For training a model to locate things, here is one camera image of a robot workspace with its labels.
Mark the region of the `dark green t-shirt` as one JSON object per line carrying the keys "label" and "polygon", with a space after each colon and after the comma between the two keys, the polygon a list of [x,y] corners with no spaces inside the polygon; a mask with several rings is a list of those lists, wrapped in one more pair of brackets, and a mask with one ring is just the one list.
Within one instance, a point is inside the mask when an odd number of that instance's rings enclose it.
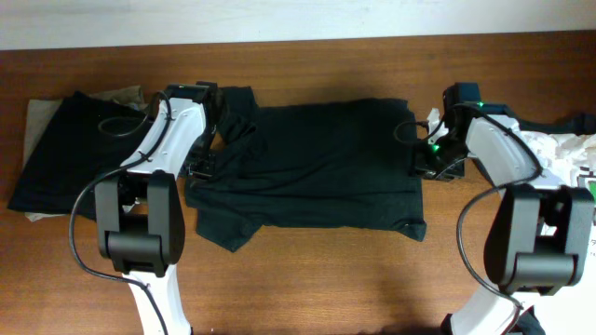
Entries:
{"label": "dark green t-shirt", "polygon": [[422,183],[412,174],[414,116],[405,100],[261,107],[248,87],[227,87],[223,96],[224,147],[213,174],[184,189],[198,235],[232,252],[264,226],[424,239]]}

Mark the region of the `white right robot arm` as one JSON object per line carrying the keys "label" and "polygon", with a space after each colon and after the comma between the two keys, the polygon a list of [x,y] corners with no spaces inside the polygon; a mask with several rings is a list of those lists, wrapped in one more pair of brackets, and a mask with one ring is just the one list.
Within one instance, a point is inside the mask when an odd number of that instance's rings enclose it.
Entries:
{"label": "white right robot arm", "polygon": [[445,334],[529,334],[578,328],[595,295],[595,119],[520,119],[456,83],[414,142],[414,173],[452,181],[476,163],[501,202],[488,233],[478,289],[446,315]]}

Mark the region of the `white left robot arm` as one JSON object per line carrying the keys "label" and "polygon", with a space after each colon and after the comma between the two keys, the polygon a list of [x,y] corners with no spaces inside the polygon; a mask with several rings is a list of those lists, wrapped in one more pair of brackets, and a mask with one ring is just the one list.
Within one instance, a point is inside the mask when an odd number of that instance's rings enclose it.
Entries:
{"label": "white left robot arm", "polygon": [[214,83],[168,86],[122,172],[94,188],[99,252],[128,283],[146,334],[193,331],[177,278],[185,223],[176,180],[208,155],[223,110]]}

